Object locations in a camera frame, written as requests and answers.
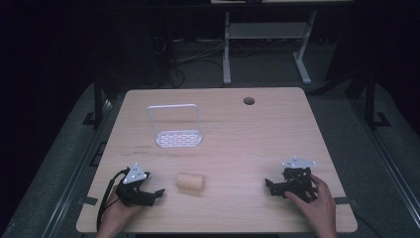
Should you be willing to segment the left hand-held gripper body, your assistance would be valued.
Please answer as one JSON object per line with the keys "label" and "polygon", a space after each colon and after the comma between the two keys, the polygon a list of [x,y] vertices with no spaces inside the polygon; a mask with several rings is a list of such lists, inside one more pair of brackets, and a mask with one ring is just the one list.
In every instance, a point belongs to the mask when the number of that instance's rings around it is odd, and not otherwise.
{"label": "left hand-held gripper body", "polygon": [[152,198],[150,192],[141,190],[143,182],[148,178],[149,173],[145,172],[138,163],[134,163],[117,185],[116,194],[126,206],[143,206],[145,198]]}

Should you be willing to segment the person's left hand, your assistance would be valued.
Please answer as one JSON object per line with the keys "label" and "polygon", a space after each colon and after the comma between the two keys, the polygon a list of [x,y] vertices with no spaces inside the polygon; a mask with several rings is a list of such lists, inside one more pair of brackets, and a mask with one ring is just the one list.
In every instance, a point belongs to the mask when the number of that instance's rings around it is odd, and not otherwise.
{"label": "person's left hand", "polygon": [[102,216],[101,226],[111,225],[122,227],[122,230],[142,211],[141,206],[126,206],[115,192],[113,187],[106,202],[106,209]]}

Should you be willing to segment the grey tape strip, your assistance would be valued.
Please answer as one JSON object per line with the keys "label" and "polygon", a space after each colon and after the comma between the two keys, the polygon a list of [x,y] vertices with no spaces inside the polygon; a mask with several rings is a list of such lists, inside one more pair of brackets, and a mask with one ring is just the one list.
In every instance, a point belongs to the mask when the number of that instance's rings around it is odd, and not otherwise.
{"label": "grey tape strip", "polygon": [[88,204],[88,205],[93,205],[95,206],[97,203],[98,199],[94,198],[94,197],[90,197],[90,196],[82,196],[77,200],[77,203],[82,205],[82,204]]}
{"label": "grey tape strip", "polygon": [[346,196],[340,196],[340,197],[334,197],[334,201],[336,204],[349,204],[349,205],[355,205],[357,202],[354,199],[350,199]]}

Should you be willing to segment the person's right hand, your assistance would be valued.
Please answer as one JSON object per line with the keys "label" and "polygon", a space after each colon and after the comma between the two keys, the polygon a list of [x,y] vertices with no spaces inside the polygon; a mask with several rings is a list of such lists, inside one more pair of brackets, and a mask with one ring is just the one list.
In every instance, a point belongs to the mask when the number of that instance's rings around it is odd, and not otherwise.
{"label": "person's right hand", "polygon": [[305,202],[290,191],[285,196],[300,209],[313,228],[335,229],[336,203],[330,189],[320,178],[312,175],[311,179],[318,189],[318,197],[314,201]]}

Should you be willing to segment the black upright post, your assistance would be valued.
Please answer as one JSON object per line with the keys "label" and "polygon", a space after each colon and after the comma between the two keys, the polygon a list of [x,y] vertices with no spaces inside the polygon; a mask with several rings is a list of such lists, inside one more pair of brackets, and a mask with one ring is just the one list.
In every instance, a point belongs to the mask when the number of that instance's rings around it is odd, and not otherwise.
{"label": "black upright post", "polygon": [[365,120],[372,130],[391,126],[385,114],[375,110],[375,78],[371,71],[366,80]]}
{"label": "black upright post", "polygon": [[86,114],[83,125],[91,125],[94,130],[98,129],[102,118],[102,87],[101,87],[101,75],[98,74],[93,81],[93,93],[94,93],[94,111]]}

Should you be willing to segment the beige bread roll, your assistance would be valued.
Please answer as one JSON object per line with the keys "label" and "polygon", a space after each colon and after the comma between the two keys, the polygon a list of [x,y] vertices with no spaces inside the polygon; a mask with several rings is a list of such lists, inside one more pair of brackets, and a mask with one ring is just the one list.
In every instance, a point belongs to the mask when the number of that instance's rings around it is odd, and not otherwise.
{"label": "beige bread roll", "polygon": [[179,173],[176,177],[176,186],[181,189],[201,191],[204,187],[204,176],[190,173]]}

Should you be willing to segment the aluminium floor rail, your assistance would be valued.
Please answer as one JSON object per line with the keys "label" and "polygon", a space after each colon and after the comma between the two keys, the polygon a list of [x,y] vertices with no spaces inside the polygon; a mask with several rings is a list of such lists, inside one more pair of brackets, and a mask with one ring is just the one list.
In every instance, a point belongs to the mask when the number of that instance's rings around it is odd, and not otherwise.
{"label": "aluminium floor rail", "polygon": [[95,114],[89,106],[92,102],[77,102],[70,113],[48,155],[50,191],[56,194],[52,213],[42,230],[42,238],[59,238],[61,234],[76,234],[76,221],[83,203],[77,200],[87,197],[98,162],[99,152],[105,148],[109,134],[106,126],[112,103],[106,99],[99,111],[104,118],[95,125]]}
{"label": "aluminium floor rail", "polygon": [[412,217],[412,220],[420,230],[420,199],[415,195],[415,192],[404,177],[402,170],[398,167],[394,157],[386,148],[382,138],[377,132],[378,128],[390,128],[390,122],[382,112],[373,112],[371,115],[367,115],[366,110],[368,108],[366,106],[362,107],[358,100],[352,100],[350,104],[363,123],[364,129],[367,131],[368,136],[379,153],[382,162],[384,163],[384,167]]}

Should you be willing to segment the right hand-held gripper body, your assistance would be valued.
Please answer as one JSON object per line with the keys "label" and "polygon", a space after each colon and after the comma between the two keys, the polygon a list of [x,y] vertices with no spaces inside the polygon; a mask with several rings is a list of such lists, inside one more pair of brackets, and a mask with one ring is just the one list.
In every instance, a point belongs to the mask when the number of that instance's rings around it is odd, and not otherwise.
{"label": "right hand-held gripper body", "polygon": [[317,198],[311,178],[311,168],[317,166],[316,162],[293,157],[290,161],[283,162],[282,166],[284,167],[282,174],[285,181],[289,183],[289,191],[306,202]]}

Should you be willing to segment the white metal stand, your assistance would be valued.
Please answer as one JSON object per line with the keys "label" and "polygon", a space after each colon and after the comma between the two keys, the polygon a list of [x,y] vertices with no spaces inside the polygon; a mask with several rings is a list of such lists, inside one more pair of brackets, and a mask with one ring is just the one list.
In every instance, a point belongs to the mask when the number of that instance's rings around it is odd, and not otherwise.
{"label": "white metal stand", "polygon": [[223,83],[232,83],[230,64],[230,43],[234,40],[300,40],[301,45],[294,52],[293,59],[302,82],[309,85],[312,80],[304,64],[304,53],[307,48],[313,25],[317,16],[312,11],[306,22],[290,23],[235,23],[230,20],[230,13],[225,13],[224,53],[222,56]]}

